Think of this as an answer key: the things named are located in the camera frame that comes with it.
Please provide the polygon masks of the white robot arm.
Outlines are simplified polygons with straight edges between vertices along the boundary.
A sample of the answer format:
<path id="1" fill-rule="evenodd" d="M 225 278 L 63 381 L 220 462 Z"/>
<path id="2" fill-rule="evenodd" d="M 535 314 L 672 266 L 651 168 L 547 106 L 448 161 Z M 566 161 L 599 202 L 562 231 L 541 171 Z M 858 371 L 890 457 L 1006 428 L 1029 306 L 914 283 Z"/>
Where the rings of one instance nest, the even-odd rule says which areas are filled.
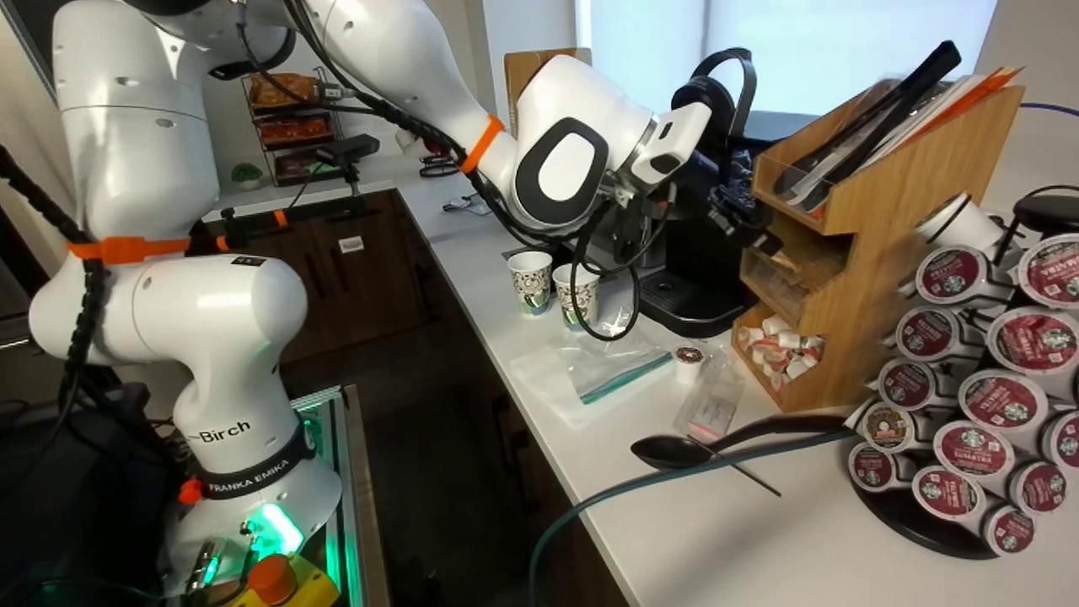
<path id="1" fill-rule="evenodd" d="M 166 595 L 216 582 L 205 553 L 293 553 L 320 534 L 339 476 L 309 453 L 281 381 L 308 292 L 273 257 L 188 249 L 220 202 L 201 80 L 256 70 L 302 40 L 375 94 L 386 121 L 441 141 L 505 225 L 566 241 L 608 202 L 705 168 L 718 108 L 656 116 L 575 58 L 553 58 L 502 129 L 459 75 L 424 0 L 70 0 L 52 14 L 52 94 L 78 179 L 78 234 L 31 301 L 38 344 L 66 364 L 175 361 L 173 425 L 201 497 L 166 524 Z"/>

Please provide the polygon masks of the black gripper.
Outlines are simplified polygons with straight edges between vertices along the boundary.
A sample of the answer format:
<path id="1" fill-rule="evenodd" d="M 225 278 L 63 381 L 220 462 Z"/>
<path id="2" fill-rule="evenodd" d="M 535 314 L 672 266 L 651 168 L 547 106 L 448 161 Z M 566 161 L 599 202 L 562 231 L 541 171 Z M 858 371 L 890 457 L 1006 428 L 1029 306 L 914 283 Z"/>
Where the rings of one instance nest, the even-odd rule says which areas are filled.
<path id="1" fill-rule="evenodd" d="M 676 171 L 676 211 L 686 221 L 714 221 L 726 231 L 755 231 L 750 249 L 775 257 L 782 241 L 766 225 L 766 212 L 750 197 L 750 157 L 732 153 L 714 161 L 694 153 Z"/>

